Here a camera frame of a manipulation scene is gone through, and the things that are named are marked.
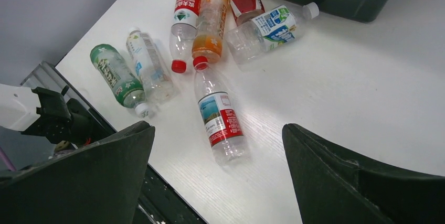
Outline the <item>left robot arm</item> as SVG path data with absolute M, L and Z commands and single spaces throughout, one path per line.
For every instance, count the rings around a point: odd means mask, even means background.
M 1 127 L 22 135 L 42 136 L 53 144 L 68 141 L 76 146 L 115 133 L 92 107 L 79 99 L 66 100 L 68 90 L 69 86 L 56 92 L 1 84 Z

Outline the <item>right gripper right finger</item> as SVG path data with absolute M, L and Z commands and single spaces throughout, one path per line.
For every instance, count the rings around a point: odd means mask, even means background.
M 444 177 L 389 165 L 297 124 L 282 140 L 303 223 L 444 223 Z

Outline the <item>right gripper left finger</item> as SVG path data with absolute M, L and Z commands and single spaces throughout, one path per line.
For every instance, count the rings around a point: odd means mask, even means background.
M 139 121 L 69 154 L 1 172 L 1 223 L 131 223 L 154 135 Z

